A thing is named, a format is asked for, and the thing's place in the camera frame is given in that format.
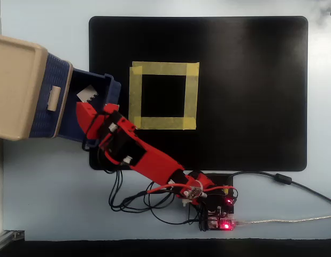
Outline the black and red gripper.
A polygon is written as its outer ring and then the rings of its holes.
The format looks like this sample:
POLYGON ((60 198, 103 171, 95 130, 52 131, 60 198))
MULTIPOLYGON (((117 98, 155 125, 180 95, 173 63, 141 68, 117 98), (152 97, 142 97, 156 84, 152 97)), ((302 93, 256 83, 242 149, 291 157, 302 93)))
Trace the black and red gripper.
MULTIPOLYGON (((110 114, 104 115, 102 126, 98 129, 99 146, 134 146, 137 145, 136 126, 119 113, 119 105, 108 103, 103 111, 110 114)), ((84 134, 96 134, 97 122, 94 118, 97 111, 87 102, 76 103, 76 117, 84 134)))

